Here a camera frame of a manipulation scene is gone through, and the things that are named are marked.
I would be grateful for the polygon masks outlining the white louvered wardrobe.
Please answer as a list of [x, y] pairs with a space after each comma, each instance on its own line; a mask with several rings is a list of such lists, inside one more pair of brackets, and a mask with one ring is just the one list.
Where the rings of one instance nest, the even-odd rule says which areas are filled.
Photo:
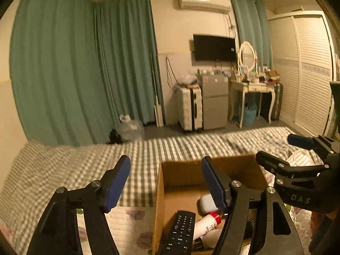
[[330, 27], [322, 11], [297, 11], [269, 19], [273, 68], [283, 84], [281, 119], [304, 135], [328, 134], [336, 80]]

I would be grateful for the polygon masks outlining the clear water jug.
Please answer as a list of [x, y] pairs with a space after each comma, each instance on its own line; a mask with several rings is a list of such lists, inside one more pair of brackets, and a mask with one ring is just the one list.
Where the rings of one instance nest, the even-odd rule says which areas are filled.
[[120, 123], [116, 130], [120, 135], [123, 143], [139, 142], [144, 139], [143, 123], [139, 120], [133, 120], [129, 115], [120, 115]]

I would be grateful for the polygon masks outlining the white oval vanity mirror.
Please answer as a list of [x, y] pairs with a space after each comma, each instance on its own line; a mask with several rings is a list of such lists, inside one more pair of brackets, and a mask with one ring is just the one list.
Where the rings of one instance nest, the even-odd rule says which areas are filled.
[[248, 71], [254, 71], [258, 62], [257, 52], [253, 48], [250, 42], [243, 41], [241, 43], [238, 54], [238, 65], [239, 67], [245, 67]]

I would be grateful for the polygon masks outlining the green window curtain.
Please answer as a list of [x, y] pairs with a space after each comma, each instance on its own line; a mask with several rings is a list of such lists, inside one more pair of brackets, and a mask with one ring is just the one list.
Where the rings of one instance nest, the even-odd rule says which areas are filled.
[[273, 69], [269, 21], [262, 0], [231, 0], [240, 42], [249, 42], [258, 56], [258, 65]]

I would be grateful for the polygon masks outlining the black wall television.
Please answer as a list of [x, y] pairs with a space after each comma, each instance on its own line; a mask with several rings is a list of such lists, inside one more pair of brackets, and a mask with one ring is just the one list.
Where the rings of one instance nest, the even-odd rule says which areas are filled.
[[235, 38], [193, 35], [193, 42], [196, 61], [235, 62], [237, 60]]

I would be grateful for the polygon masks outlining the black remote control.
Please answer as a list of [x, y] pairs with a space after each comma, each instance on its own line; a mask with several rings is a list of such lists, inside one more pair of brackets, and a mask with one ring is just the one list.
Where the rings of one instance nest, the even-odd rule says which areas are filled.
[[186, 255], [191, 254], [195, 227], [195, 213], [178, 211], [162, 245], [159, 254]]

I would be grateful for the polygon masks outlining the white air conditioner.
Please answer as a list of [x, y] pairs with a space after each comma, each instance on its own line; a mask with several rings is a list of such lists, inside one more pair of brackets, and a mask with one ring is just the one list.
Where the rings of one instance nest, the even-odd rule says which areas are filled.
[[231, 3], [228, 0], [178, 0], [179, 8], [229, 13]]

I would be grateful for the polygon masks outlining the grey checked bed sheet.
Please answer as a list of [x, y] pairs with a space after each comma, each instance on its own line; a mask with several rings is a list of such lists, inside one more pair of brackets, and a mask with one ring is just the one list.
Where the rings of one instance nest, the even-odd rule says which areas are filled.
[[85, 187], [112, 169], [122, 155], [130, 157], [131, 173], [119, 204], [152, 207], [160, 163], [201, 159], [206, 155], [229, 157], [261, 150], [288, 159], [296, 151], [296, 147], [287, 142], [289, 134], [289, 128], [268, 127], [82, 147], [52, 147], [29, 141], [16, 155], [5, 179], [1, 220], [11, 232], [11, 246], [18, 254], [25, 254], [55, 190]]

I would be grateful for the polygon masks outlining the white bottle red cap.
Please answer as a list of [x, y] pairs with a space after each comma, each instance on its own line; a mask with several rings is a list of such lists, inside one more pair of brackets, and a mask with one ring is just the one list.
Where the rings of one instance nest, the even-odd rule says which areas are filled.
[[194, 226], [193, 240], [196, 240], [211, 230], [215, 229], [221, 223], [221, 217], [216, 212], [207, 214], [201, 220], [197, 221]]

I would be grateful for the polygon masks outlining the brown cardboard box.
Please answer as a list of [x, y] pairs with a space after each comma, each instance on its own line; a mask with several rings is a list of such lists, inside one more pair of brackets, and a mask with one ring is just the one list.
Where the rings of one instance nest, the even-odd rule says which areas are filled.
[[[250, 189], [264, 190], [267, 181], [253, 154], [213, 157], [213, 168], [227, 173]], [[154, 218], [152, 253], [157, 254], [168, 237], [177, 211], [184, 210], [203, 217], [199, 199], [209, 190], [201, 169], [201, 160], [165, 161], [159, 167]]]

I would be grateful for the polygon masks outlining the dark suitcase by table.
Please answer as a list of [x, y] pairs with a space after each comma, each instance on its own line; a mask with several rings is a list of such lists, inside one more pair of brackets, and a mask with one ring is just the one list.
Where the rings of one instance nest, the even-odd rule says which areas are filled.
[[283, 99], [283, 84], [276, 83], [274, 86], [275, 91], [275, 99], [274, 105], [271, 112], [271, 119], [272, 120], [279, 120], [281, 114], [281, 107], [282, 107], [282, 99]]

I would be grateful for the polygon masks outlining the large green curtain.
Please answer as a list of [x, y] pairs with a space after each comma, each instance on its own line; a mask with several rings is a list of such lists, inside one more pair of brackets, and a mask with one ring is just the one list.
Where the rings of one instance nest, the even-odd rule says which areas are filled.
[[28, 140], [106, 143], [121, 115], [155, 121], [161, 98], [151, 0], [21, 0], [10, 78]]

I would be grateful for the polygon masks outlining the large white power adapter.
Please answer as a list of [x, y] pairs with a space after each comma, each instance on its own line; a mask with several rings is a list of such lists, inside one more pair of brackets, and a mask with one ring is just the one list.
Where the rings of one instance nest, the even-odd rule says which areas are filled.
[[201, 236], [204, 249], [214, 249], [221, 235], [221, 229], [214, 229]]

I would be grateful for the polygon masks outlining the white suitcase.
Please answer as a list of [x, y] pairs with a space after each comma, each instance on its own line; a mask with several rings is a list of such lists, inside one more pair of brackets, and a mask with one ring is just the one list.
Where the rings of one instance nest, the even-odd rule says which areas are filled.
[[185, 131], [203, 129], [202, 93], [198, 85], [179, 87], [176, 91], [177, 114]]

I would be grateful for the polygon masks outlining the white floral quilt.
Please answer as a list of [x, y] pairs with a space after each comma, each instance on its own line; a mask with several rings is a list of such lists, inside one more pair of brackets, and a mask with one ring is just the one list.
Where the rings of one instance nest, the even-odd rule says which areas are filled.
[[122, 155], [127, 155], [132, 163], [131, 173], [118, 206], [106, 218], [121, 254], [147, 254], [152, 248], [153, 203], [160, 163], [238, 153], [229, 147], [208, 149], [187, 144], [73, 148], [29, 143], [14, 159], [1, 192], [1, 231], [18, 254], [25, 254], [38, 221], [58, 187], [83, 188], [113, 168]]

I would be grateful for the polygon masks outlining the grey mini fridge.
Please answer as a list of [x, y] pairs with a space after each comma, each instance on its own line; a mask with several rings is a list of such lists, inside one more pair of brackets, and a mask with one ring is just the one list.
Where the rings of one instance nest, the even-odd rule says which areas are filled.
[[228, 78], [223, 75], [201, 77], [203, 129], [224, 128], [228, 123]]

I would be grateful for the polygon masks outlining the blue storage basket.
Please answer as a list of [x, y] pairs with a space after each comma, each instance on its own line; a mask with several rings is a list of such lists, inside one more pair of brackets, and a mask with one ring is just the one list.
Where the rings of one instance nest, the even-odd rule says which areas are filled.
[[244, 114], [242, 126], [250, 126], [256, 119], [258, 107], [255, 103], [249, 104], [245, 103], [244, 105]]

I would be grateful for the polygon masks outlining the white dressing table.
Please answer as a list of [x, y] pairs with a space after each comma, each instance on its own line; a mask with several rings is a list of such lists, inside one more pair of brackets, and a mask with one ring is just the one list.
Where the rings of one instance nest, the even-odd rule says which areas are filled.
[[262, 108], [262, 97], [263, 94], [271, 94], [271, 103], [269, 107], [268, 113], [268, 122], [271, 124], [271, 114], [274, 108], [274, 102], [276, 98], [275, 94], [275, 84], [272, 83], [264, 83], [264, 82], [239, 82], [235, 79], [229, 80], [229, 90], [231, 91], [229, 94], [230, 98], [235, 97], [236, 92], [241, 93], [241, 112], [239, 117], [239, 128], [243, 127], [243, 120], [244, 120], [244, 106], [246, 101], [250, 101], [251, 103], [255, 103], [257, 98], [259, 98], [259, 106], [257, 111], [257, 116], [261, 115], [261, 108]]

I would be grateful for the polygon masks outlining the pale blue earbuds case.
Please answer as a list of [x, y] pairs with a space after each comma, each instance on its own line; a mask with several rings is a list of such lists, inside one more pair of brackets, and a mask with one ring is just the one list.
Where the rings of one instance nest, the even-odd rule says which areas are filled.
[[209, 213], [213, 213], [213, 212], [218, 211], [218, 208], [216, 207], [211, 194], [203, 195], [199, 199], [199, 205], [200, 205], [201, 211], [204, 214], [209, 214]]

